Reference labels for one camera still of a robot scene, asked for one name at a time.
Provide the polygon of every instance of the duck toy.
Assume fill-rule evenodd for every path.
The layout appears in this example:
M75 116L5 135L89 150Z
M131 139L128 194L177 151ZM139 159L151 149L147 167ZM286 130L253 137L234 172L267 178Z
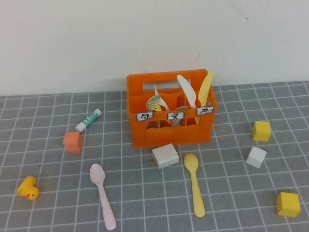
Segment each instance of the duck toy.
M36 180L33 176L27 176L24 181L18 187L16 193L19 196L25 196L28 200L36 199L40 191L37 187L35 187Z

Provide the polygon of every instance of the yellow block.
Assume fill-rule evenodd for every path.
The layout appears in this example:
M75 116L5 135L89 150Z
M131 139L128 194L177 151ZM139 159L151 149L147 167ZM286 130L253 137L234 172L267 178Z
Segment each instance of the yellow block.
M281 192L276 200L277 213L281 216L296 217L300 212L299 196L295 193Z
M255 121L252 131L253 140L267 142L271 135L269 122Z

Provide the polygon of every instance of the chinese character label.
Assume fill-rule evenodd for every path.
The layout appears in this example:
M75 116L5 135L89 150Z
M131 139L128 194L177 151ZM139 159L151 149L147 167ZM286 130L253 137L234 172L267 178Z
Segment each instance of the chinese character label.
M201 108L197 108L197 115L210 114L213 112L212 106L205 106Z
M148 120L148 119L153 118L153 117L154 117L153 112L145 112L145 113L136 114L137 121L139 121L139 122Z
M168 119L183 119L184 118L184 112L177 112L177 113L169 113Z

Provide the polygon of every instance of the orange cube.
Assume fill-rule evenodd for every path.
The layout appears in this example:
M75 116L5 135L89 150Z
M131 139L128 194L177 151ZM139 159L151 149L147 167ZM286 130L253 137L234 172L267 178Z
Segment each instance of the orange cube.
M64 134L63 145L66 152L81 152L82 137L79 132L66 132Z

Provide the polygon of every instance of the white block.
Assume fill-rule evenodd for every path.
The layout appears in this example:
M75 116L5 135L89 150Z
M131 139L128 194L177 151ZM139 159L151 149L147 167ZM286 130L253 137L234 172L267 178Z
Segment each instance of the white block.
M173 144L167 144L153 149L153 157L158 168L164 168L179 162L179 156Z
M246 163L252 165L253 167L260 168L265 156L266 151L254 146L250 151Z

